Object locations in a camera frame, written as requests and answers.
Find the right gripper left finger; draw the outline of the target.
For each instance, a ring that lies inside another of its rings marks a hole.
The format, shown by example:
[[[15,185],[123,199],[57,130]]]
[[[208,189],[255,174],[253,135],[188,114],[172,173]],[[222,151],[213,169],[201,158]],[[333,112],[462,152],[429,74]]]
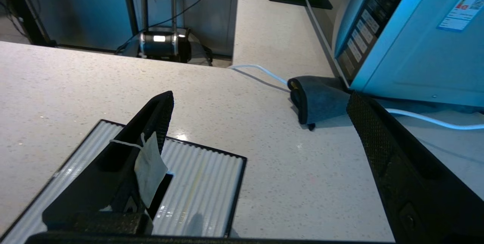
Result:
[[[153,97],[112,138],[42,214],[48,230],[67,227],[80,213],[150,212],[168,167],[162,150],[174,109],[174,94]]]

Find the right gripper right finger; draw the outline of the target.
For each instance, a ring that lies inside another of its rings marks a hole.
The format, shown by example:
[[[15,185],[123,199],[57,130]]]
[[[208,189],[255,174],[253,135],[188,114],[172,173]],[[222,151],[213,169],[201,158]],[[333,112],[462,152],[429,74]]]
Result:
[[[482,244],[484,203],[372,98],[346,112],[361,139],[398,244]]]

